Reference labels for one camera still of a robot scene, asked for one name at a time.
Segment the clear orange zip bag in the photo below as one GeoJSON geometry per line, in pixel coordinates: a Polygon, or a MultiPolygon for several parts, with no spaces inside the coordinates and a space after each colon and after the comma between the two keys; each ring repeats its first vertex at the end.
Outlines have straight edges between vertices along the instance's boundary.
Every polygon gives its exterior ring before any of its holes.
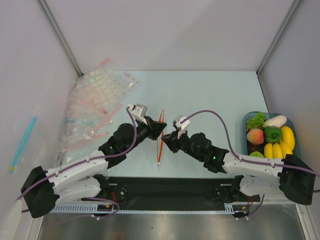
{"type": "MultiPolygon", "coordinates": [[[[165,120],[165,111],[164,111],[164,109],[162,109],[158,121],[163,123],[164,120],[165,120]]],[[[163,137],[163,136],[164,136],[164,132],[162,131],[160,136],[156,140],[156,157],[157,157],[156,163],[157,163],[157,166],[160,166],[160,164],[161,164],[163,147],[164,147],[164,142],[162,141],[161,137],[163,137]]]]}

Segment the orange red peach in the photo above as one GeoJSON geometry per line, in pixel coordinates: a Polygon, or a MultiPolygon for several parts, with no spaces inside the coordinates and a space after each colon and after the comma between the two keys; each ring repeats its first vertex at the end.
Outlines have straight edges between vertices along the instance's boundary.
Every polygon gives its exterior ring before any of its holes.
{"type": "Polygon", "coordinates": [[[246,138],[251,144],[260,145],[264,142],[264,132],[255,128],[247,133],[246,138]]]}

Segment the wrinkled green fruit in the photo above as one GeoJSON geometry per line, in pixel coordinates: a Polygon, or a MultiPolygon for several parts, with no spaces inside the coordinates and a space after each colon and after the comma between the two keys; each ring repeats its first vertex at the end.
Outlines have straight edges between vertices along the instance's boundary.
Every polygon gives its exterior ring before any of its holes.
{"type": "Polygon", "coordinates": [[[251,152],[251,153],[249,154],[249,156],[251,156],[251,157],[257,157],[257,158],[264,158],[264,157],[265,157],[265,156],[264,156],[261,152],[259,152],[259,151],[251,152]]]}

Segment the green bell pepper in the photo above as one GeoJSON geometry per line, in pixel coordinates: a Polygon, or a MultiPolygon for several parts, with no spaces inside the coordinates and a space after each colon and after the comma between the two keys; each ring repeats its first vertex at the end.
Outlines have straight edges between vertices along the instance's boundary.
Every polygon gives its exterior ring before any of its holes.
{"type": "Polygon", "coordinates": [[[264,140],[267,143],[279,143],[282,140],[282,130],[279,127],[267,126],[264,128],[264,140]]]}

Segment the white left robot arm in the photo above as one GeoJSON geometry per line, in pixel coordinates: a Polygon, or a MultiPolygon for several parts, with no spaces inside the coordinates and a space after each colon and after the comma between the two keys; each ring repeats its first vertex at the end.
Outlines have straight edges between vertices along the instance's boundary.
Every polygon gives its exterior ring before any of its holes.
{"type": "Polygon", "coordinates": [[[146,123],[121,124],[107,142],[84,159],[50,169],[33,168],[20,195],[31,217],[43,217],[57,205],[74,200],[107,199],[110,185],[102,173],[123,162],[145,139],[155,141],[167,126],[148,116],[145,119],[146,123]]]}

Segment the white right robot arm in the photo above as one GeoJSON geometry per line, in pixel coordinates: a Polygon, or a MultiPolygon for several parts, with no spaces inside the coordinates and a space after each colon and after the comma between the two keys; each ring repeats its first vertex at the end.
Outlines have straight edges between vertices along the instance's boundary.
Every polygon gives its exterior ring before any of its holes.
{"type": "Polygon", "coordinates": [[[232,153],[212,145],[204,133],[188,137],[177,131],[162,136],[171,152],[182,151],[213,173],[233,174],[236,184],[230,188],[231,196],[242,201],[247,196],[275,195],[310,205],[316,176],[299,157],[287,154],[285,158],[260,158],[232,153]]]}

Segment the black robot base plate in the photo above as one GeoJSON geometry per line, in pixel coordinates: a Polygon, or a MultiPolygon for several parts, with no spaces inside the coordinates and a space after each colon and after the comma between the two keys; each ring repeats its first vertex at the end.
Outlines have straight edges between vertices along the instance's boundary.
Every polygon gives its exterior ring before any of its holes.
{"type": "Polygon", "coordinates": [[[232,179],[109,177],[102,182],[97,198],[114,200],[129,206],[231,204],[249,202],[250,197],[232,187],[232,179]]]}

